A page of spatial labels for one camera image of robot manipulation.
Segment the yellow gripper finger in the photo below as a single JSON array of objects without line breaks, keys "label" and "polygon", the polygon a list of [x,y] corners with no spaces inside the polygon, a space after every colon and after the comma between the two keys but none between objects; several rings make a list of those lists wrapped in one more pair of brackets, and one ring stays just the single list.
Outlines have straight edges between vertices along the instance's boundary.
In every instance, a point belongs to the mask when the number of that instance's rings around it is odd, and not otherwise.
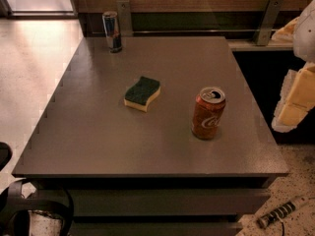
[{"label": "yellow gripper finger", "polygon": [[279,121],[286,126],[297,126],[315,106],[315,66],[289,70],[284,77],[281,96],[283,106]]},{"label": "yellow gripper finger", "polygon": [[295,129],[295,126],[288,126],[283,124],[280,121],[280,113],[284,108],[284,102],[286,97],[288,96],[290,89],[293,85],[294,79],[296,77],[297,72],[294,70],[289,69],[287,74],[283,78],[283,84],[280,92],[280,100],[277,103],[277,106],[274,111],[274,118],[272,120],[272,128],[274,131],[278,133],[288,133]]}]

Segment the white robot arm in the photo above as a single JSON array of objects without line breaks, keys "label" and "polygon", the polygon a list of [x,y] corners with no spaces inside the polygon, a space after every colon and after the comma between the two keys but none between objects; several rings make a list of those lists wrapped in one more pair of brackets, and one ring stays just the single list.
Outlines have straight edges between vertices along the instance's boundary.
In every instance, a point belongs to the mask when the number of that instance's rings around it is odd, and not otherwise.
[{"label": "white robot arm", "polygon": [[273,41],[290,41],[295,57],[305,65],[284,76],[280,100],[274,111],[272,128],[287,133],[295,129],[315,107],[315,0],[299,17],[277,30]]}]

